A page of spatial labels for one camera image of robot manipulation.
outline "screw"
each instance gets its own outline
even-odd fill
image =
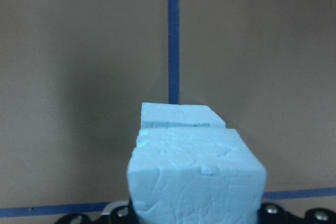
[[[119,217],[125,217],[126,215],[128,215],[128,207],[124,207],[122,209],[120,209],[118,212],[117,212],[117,215]]]
[[[269,213],[269,214],[277,214],[279,209],[277,208],[276,205],[272,205],[272,204],[269,204],[269,205],[266,205],[265,206],[265,210]]]
[[[328,215],[325,212],[323,212],[323,211],[316,211],[314,213],[314,216],[318,220],[327,221],[329,219]]]
[[[81,224],[82,221],[83,217],[81,215],[78,215],[71,220],[70,224]]]

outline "stacked foam block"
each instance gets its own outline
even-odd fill
[[[266,170],[204,105],[143,103],[127,170],[142,224],[256,224]]]

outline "foam block top face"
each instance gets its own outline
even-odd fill
[[[225,128],[225,122],[205,105],[142,103],[142,129],[181,126]]]
[[[266,170],[235,130],[143,129],[129,190],[145,224],[255,224]]]

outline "block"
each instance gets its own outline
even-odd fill
[[[142,129],[127,179],[142,224],[256,224],[266,170],[220,127]]]
[[[225,122],[205,105],[142,103],[142,129],[182,126],[225,128]]]

